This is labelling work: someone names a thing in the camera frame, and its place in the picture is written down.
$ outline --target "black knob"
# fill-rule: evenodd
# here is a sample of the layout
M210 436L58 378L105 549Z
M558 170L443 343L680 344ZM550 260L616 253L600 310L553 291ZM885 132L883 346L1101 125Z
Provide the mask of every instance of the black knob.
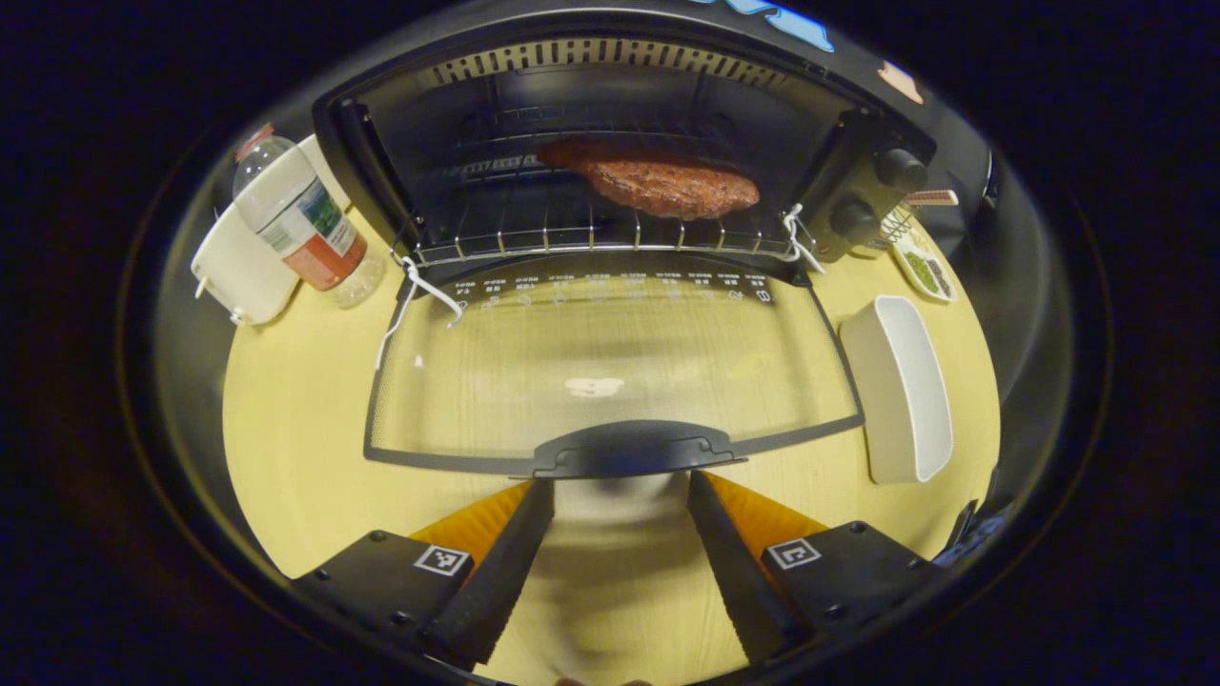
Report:
M881 222L867 203L850 198L831 211L831 231L852 245L861 245L881 231Z
M891 148L877 155L876 168L881 183L903 193L922 190L927 183L927 167L902 148Z

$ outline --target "wooden table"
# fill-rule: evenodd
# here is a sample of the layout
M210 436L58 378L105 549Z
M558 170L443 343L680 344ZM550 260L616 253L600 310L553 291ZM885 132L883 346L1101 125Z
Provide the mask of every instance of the wooden table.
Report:
M384 254L364 218L355 211L349 216L370 247ZM858 428L715 471L828 526L861 519L932 557L966 502L986 494L999 449L999 402L982 330L955 275L948 278L960 299L943 305L921 299L888 255L847 256L828 272L811 280L836 331L880 294L904 295L919 308L948 387L952 460L928 483L877 486L869 478L864 430ZM278 320L240 327L234 336L224 381L228 469L251 529L289 577L372 529L409 535L512 485L503 476L364 458L373 360L400 282L390 270L371 299L353 310L338 310L301 287ZM479 354L478 347L465 350ZM542 370L548 359L532 364ZM495 420L482 417L481 425L492 431ZM560 676L589 686L631 679L665 686L744 666L684 511L684 487L681 475L612 488L559 482L555 520L512 618L490 663L476 671L522 686Z

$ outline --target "plastic water bottle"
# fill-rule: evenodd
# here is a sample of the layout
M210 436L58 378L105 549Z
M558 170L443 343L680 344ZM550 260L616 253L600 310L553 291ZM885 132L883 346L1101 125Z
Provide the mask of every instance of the plastic water bottle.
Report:
M310 286L339 308L355 306L377 289L386 262L368 253L305 153L273 131L262 127L238 150L233 204Z

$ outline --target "blue sticker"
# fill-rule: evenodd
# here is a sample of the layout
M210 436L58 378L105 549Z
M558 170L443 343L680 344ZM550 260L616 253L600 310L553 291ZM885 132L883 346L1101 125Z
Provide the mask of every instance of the blue sticker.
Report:
M716 0L691 0L692 2L700 2L703 5L711 5ZM833 52L834 46L831 45L830 39L826 37L826 27L822 24L803 17L792 10L784 10L783 7L777 7L764 0L725 0L728 6L742 15L755 15L762 10L775 10L773 15L765 15L766 21L775 28L799 38L805 43L822 50L824 52Z

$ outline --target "cooked meat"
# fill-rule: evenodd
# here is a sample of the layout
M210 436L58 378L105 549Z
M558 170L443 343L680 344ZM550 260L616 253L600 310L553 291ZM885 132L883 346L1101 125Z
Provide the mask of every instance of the cooked meat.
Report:
M572 138L543 145L538 160L572 170L615 203L658 217L716 218L759 201L753 181L672 153Z

